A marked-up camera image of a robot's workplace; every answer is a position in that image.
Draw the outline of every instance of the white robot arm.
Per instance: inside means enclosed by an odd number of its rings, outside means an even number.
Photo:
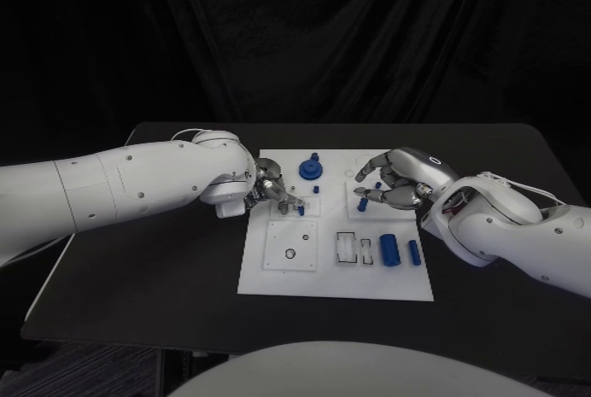
[[[254,159],[238,137],[203,131],[192,142],[144,143],[61,161],[0,167],[0,265],[36,245],[185,206],[219,218],[286,193],[281,168]]]
[[[548,192],[490,172],[460,179],[451,168],[417,149],[394,149],[373,158],[358,181],[378,167],[392,189],[358,188],[356,194],[408,210],[430,199],[434,205],[421,226],[463,260],[482,267],[503,258],[541,282],[591,297],[590,208],[565,205]],[[539,209],[510,184],[561,205]]]

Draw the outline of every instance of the white platform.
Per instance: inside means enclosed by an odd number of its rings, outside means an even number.
[[[313,152],[319,153],[324,173],[317,180],[307,181],[300,177],[298,168]],[[290,191],[294,186],[296,190],[290,192],[304,201],[309,198],[310,210],[304,216],[300,216],[296,211],[290,211],[283,216],[275,207],[271,207],[277,205],[274,201],[260,203],[252,209],[242,257],[239,294],[434,300],[414,212],[399,211],[371,202],[366,212],[360,213],[359,198],[352,191],[348,194],[350,187],[353,186],[355,189],[359,186],[355,183],[355,174],[368,160],[384,152],[382,149],[261,150],[260,156],[275,160],[281,166],[287,190]],[[375,187],[379,173],[376,172],[371,178],[360,184],[366,188]],[[320,187],[317,195],[313,192],[314,185]],[[304,231],[310,225],[316,225],[314,238]],[[271,237],[270,240],[267,229],[280,231],[280,237]],[[337,263],[337,232],[355,232],[358,264]],[[382,262],[379,248],[379,237],[389,233],[397,236],[401,252],[401,264],[392,267],[385,266]],[[360,261],[360,239],[372,241],[373,265],[363,265]],[[411,262],[409,240],[418,242],[421,266],[414,266]],[[314,244],[316,258],[306,252]],[[291,263],[287,258],[280,259],[278,256],[280,254],[284,256],[290,248],[296,250]]]

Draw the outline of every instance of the blue cylinder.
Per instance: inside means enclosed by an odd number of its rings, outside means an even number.
[[[360,198],[358,210],[359,210],[360,212],[366,212],[366,208],[368,208],[368,199],[366,199],[366,198]]]
[[[303,161],[300,164],[300,176],[307,181],[319,179],[323,175],[323,164],[317,160],[317,153],[314,153],[310,156],[310,159],[307,161]]]
[[[397,236],[392,234],[379,237],[379,246],[382,247],[382,260],[386,266],[401,264],[401,254],[398,253]]]
[[[409,241],[409,258],[412,259],[412,265],[421,265],[421,255],[418,253],[417,241]]]

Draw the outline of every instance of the white cable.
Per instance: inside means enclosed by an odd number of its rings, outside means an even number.
[[[182,131],[179,131],[175,135],[173,135],[173,137],[170,138],[170,140],[173,141],[175,139],[176,139],[176,136],[177,135],[182,135],[185,132],[190,132],[190,131],[199,131],[199,134],[202,133],[202,132],[208,132],[208,131],[212,131],[212,130],[202,130],[200,128],[189,128],[189,130],[182,130]]]
[[[546,190],[541,190],[539,188],[535,188],[533,186],[529,186],[529,185],[520,184],[519,182],[510,181],[508,178],[500,177],[499,175],[493,174],[492,172],[483,172],[482,175],[484,175],[484,178],[486,178],[486,176],[499,178],[508,184],[512,184],[512,185],[523,188],[523,190],[531,190],[532,192],[535,192],[536,194],[539,194],[539,195],[545,196],[546,198],[552,199],[554,201],[557,201],[562,205],[567,205],[567,203],[562,202],[557,198],[557,196],[551,192],[548,192]]]
[[[12,258],[6,263],[4,266],[9,265],[9,263],[17,262],[19,260],[28,259],[33,254],[38,254],[48,248],[51,248],[56,243],[59,243],[66,236],[58,237],[48,245],[42,246],[39,249],[33,250],[30,253],[25,254],[23,256],[19,256],[17,258]]]

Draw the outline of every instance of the black table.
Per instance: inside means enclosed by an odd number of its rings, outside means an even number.
[[[166,140],[192,126],[144,123],[130,143]],[[531,126],[196,126],[237,133],[254,155],[414,146],[460,175],[492,171],[585,204]],[[373,342],[492,370],[591,380],[591,300],[544,285],[509,262],[470,266],[421,231],[435,302],[237,295],[247,225],[248,216],[218,219],[193,202],[77,235],[23,336],[225,353],[314,340]]]

